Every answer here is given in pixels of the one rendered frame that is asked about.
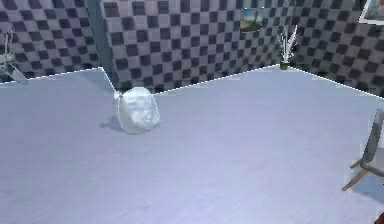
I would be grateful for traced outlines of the white framed picture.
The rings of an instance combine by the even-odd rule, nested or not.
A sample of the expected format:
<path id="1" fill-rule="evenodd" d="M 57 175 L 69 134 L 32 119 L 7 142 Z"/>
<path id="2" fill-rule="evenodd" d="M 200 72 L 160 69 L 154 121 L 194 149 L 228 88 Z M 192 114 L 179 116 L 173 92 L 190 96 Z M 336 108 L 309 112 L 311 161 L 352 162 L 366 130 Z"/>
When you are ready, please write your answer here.
<path id="1" fill-rule="evenodd" d="M 384 26 L 384 0 L 366 0 L 359 22 Z"/>

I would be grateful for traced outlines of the white crumpled bag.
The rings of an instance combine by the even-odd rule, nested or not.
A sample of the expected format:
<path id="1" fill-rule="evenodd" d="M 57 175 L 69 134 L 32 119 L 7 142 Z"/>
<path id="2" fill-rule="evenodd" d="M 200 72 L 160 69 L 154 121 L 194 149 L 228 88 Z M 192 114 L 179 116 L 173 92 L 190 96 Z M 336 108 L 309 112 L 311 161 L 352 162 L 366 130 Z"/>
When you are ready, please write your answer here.
<path id="1" fill-rule="evenodd" d="M 117 102 L 117 119 L 127 134 L 151 131 L 160 123 L 160 112 L 155 98 L 144 87 L 134 87 L 124 93 L 114 92 Z"/>

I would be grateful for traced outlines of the grey chair wooden legs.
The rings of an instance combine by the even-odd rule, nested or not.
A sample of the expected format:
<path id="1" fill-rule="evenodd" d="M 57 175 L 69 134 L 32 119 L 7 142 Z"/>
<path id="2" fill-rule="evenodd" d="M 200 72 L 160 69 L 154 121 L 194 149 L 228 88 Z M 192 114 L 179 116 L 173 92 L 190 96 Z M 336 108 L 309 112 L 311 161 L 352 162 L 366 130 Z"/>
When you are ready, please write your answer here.
<path id="1" fill-rule="evenodd" d="M 342 188 L 348 190 L 367 173 L 372 173 L 384 178 L 384 147 L 379 146 L 379 141 L 384 125 L 384 111 L 378 109 L 372 122 L 371 131 L 364 149 L 362 157 L 353 163 L 350 168 L 360 168 L 360 171 Z"/>

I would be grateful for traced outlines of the white house plant green pot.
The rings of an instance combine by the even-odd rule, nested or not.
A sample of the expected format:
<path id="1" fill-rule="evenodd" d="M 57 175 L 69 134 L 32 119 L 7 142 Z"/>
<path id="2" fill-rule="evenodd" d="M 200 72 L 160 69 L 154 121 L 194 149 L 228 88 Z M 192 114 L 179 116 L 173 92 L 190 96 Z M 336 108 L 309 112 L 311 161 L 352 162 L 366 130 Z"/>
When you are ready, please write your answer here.
<path id="1" fill-rule="evenodd" d="M 296 37 L 298 34 L 298 26 L 294 27 L 293 32 L 289 35 L 288 27 L 283 28 L 283 32 L 278 36 L 278 41 L 281 46 L 281 60 L 279 63 L 281 70 L 287 70 L 290 58 L 294 56 L 292 52 L 293 47 L 296 45 Z"/>

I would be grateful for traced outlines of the framed landscape picture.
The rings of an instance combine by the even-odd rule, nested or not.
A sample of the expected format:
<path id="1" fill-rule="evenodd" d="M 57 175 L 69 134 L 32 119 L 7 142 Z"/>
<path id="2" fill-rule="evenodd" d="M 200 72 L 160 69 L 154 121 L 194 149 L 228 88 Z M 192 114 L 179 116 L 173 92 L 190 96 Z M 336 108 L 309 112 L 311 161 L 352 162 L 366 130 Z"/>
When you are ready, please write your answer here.
<path id="1" fill-rule="evenodd" d="M 263 24 L 262 8 L 244 8 L 241 10 L 240 31 L 257 32 Z"/>

